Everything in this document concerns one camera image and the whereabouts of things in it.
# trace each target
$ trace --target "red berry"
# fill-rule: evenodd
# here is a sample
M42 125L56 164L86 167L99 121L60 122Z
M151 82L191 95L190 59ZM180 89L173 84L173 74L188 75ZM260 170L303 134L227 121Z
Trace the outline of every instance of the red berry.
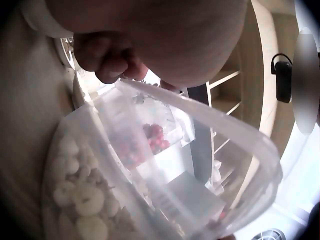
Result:
M164 140L162 143L164 144L165 148L170 147L170 142L168 140Z
M153 144L150 145L151 151L154 152L155 151L155 146Z
M156 138L155 144L158 145L158 146L160 146L161 143L162 143L161 139Z
M163 132L158 133L157 138L160 140L163 140L164 139Z
M158 124L152 124L151 125L151 133L153 136L157 136L158 133L162 132L162 127Z

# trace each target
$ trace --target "clear plastic container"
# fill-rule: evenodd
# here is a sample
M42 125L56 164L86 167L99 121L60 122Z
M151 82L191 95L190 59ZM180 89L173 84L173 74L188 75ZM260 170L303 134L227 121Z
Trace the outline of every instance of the clear plastic container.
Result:
M195 134L202 143L197 152L204 154L193 164L232 169L213 184L228 179L222 193L211 191L193 171L175 167L186 163L183 154L170 152L178 151L183 136L170 106L186 112L195 126L229 139L216 164L205 154L211 143ZM153 139L169 142L159 148L166 159L153 151ZM46 239L218 239L262 214L281 178L275 146L256 129L170 91L123 80L57 128L43 180Z

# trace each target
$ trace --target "black earpiece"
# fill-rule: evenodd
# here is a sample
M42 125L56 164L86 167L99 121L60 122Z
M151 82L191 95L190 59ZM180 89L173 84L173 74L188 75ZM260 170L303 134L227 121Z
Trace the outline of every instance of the black earpiece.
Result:
M277 56L284 56L289 62L278 61L274 64L274 59ZM291 101L291 73L292 62L290 58L283 53L274 55L271 60L271 74L276 76L276 97L278 101L285 103Z

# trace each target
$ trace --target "plastic container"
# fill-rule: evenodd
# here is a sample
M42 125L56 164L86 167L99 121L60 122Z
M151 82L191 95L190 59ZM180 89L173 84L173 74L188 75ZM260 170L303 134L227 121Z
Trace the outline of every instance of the plastic container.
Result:
M170 106L186 112L195 125L230 139L219 170L224 163L235 170L227 184L221 183L218 196L191 171L166 179L174 163L184 164L183 154L162 168L155 160L146 124L158 126L152 130L156 139L169 141L163 152L183 136ZM196 132L195 141L201 142L197 138ZM208 144L197 151L205 153ZM136 153L137 161L128 162ZM193 161L211 168L211 155ZM252 163L255 171L249 176L245 169ZM281 178L275 146L256 129L170 91L122 80L57 128L43 180L46 239L218 239L262 214L274 201Z

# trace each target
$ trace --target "white mushroom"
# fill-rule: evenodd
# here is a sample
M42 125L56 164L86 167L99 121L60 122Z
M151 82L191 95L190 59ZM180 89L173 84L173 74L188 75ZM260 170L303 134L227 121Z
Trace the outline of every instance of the white mushroom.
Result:
M67 134L65 135L59 143L60 152L65 154L67 153L70 156L74 156L79 152L79 147L72 137Z
M76 228L83 240L108 239L108 228L98 216L80 217Z
M91 169L96 169L99 167L99 161L95 156L88 156L87 158L87 164Z
M91 169L88 165L84 165L83 168L81 168L79 173L79 183L87 180L87 177L90 175L90 171Z
M53 199L59 207L65 207L72 204L71 192L75 185L70 181L63 181L57 184L53 192Z
M90 171L89 182L92 184L101 183L101 174L98 169L92 169Z
M65 169L67 174L75 174L79 170L79 162L75 157L69 157L65 161Z
M109 218L114 217L120 209L120 203L115 197L109 197L106 205Z
M62 240L78 240L79 234L71 220L61 213L58 219L58 227Z
M72 192L72 200L76 205L76 211L81 216L92 216L98 214L104 203L103 192L90 184L76 187Z

